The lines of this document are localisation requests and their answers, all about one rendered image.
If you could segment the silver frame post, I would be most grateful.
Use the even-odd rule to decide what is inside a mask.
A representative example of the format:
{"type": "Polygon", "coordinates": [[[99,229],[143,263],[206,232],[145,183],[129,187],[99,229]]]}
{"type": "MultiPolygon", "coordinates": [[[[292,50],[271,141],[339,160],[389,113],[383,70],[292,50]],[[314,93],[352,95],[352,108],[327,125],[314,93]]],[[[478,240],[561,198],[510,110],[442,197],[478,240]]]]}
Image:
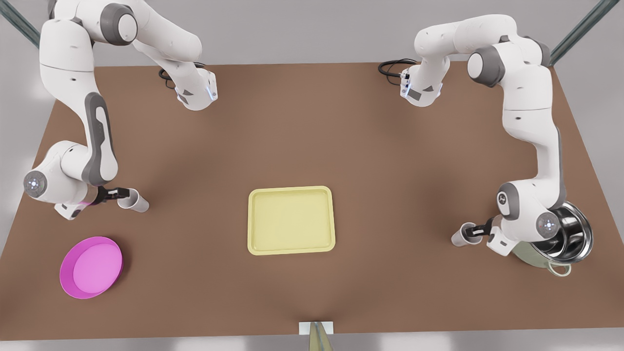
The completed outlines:
{"type": "Polygon", "coordinates": [[[310,322],[308,351],[334,351],[322,322],[310,322]]]}
{"type": "Polygon", "coordinates": [[[577,44],[602,18],[621,0],[599,0],[597,4],[575,25],[573,29],[552,49],[549,67],[554,66],[577,44]]]}
{"type": "Polygon", "coordinates": [[[0,14],[9,24],[18,30],[37,49],[40,43],[40,31],[27,20],[8,0],[0,0],[0,14]]]}

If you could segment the pale green steel pot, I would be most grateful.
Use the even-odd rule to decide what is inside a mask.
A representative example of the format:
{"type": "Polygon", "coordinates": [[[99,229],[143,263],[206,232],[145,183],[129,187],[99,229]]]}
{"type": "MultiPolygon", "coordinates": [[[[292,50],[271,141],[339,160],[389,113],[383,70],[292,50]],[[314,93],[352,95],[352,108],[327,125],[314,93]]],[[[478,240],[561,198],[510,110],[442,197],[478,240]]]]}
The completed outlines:
{"type": "Polygon", "coordinates": [[[553,213],[559,218],[560,228],[549,240],[520,242],[513,255],[533,267],[547,269],[557,277],[571,273],[571,264],[586,258],[593,247],[593,231],[586,216],[568,200],[553,213]]]}

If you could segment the white frame post foot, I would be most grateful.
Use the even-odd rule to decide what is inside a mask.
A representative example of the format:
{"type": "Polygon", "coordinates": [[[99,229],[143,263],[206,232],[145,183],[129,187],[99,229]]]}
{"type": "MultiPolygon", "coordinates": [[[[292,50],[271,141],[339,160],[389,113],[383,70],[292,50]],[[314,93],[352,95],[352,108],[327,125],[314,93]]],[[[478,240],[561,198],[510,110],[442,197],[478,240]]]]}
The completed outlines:
{"type": "Polygon", "coordinates": [[[315,324],[318,324],[319,326],[322,325],[323,328],[325,329],[326,334],[328,335],[334,334],[334,322],[332,321],[322,321],[322,322],[306,321],[306,322],[299,322],[298,324],[299,335],[310,335],[310,331],[314,327],[315,324]]]}

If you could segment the white IKEA cup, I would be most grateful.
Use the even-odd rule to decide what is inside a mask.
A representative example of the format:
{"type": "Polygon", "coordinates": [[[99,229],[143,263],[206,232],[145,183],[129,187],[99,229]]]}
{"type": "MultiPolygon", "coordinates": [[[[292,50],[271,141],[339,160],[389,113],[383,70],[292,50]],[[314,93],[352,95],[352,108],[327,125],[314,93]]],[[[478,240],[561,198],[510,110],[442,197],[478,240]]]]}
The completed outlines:
{"type": "Polygon", "coordinates": [[[476,224],[472,222],[463,223],[460,229],[451,237],[451,242],[455,247],[462,247],[465,245],[478,245],[482,241],[482,236],[468,237],[467,230],[476,227],[476,224]]]}
{"type": "Polygon", "coordinates": [[[129,193],[127,197],[118,198],[117,204],[122,209],[136,211],[138,213],[145,213],[148,211],[150,205],[143,198],[136,189],[128,189],[129,193]]]}

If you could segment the yellow rectangular tray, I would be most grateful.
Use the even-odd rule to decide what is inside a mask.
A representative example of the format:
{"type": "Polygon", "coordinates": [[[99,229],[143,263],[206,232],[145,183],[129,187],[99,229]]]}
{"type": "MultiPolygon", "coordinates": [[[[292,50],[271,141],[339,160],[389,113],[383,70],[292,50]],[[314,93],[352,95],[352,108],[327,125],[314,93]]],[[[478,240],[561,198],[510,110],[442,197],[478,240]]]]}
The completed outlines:
{"type": "Polygon", "coordinates": [[[326,186],[256,189],[248,196],[248,251],[256,256],[327,253],[336,244],[326,186]]]}

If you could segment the pink round plate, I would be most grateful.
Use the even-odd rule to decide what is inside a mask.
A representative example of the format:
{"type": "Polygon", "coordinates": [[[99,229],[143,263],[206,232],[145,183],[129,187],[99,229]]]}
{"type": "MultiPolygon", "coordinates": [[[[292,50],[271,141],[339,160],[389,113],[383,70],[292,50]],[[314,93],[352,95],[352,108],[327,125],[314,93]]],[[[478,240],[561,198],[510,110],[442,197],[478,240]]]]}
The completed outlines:
{"type": "Polygon", "coordinates": [[[90,237],[74,245],[59,270],[60,285],[73,298],[87,299],[107,291],[123,270],[123,255],[107,237],[90,237]]]}

